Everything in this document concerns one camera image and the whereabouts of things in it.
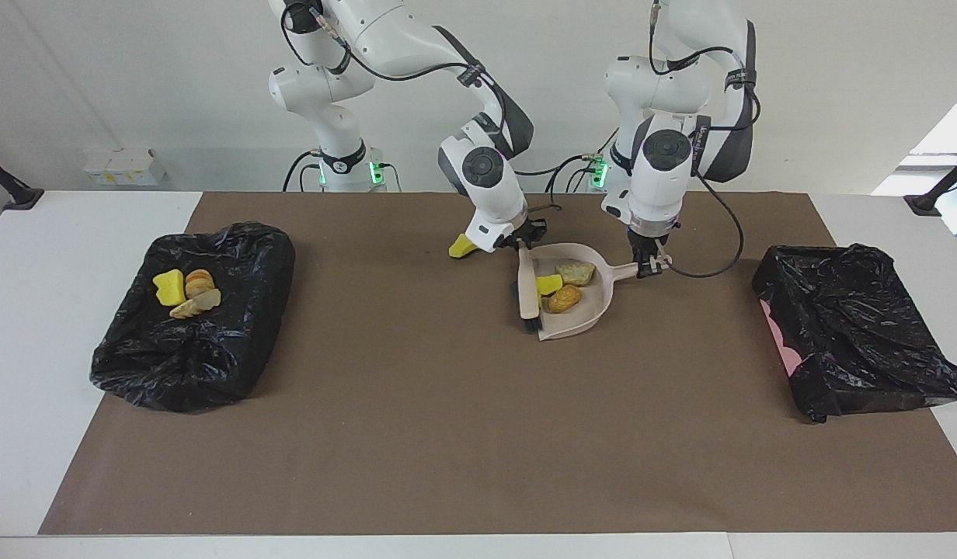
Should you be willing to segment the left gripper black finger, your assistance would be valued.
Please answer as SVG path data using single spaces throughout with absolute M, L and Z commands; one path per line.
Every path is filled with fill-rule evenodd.
M 662 275 L 664 238 L 651 238 L 631 233 L 632 259 L 637 266 L 638 279 Z

